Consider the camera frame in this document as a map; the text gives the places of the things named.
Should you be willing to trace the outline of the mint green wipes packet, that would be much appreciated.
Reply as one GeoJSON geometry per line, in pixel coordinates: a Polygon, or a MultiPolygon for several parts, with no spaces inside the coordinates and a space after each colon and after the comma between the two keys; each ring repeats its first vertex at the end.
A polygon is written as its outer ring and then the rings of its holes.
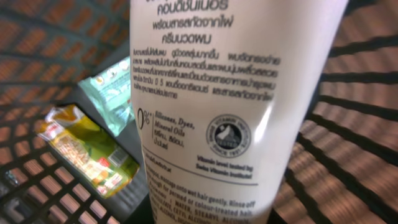
{"type": "Polygon", "coordinates": [[[131,103],[130,58],[126,57],[94,77],[79,82],[114,136],[135,120],[131,103]]]}

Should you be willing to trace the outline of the white conditioner tube gold cap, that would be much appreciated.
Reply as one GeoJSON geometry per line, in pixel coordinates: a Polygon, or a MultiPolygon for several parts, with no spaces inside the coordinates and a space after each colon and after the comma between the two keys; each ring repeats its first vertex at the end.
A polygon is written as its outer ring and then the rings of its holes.
{"type": "Polygon", "coordinates": [[[132,1],[156,223],[266,223],[344,0],[132,1]]]}

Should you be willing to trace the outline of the green yellow snack packet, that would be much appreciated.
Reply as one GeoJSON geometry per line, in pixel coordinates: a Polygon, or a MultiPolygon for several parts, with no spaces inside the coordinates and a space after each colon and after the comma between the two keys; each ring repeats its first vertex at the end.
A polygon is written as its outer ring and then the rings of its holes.
{"type": "Polygon", "coordinates": [[[76,105],[53,107],[36,132],[103,198],[119,192],[139,171],[139,163],[76,105]]]}

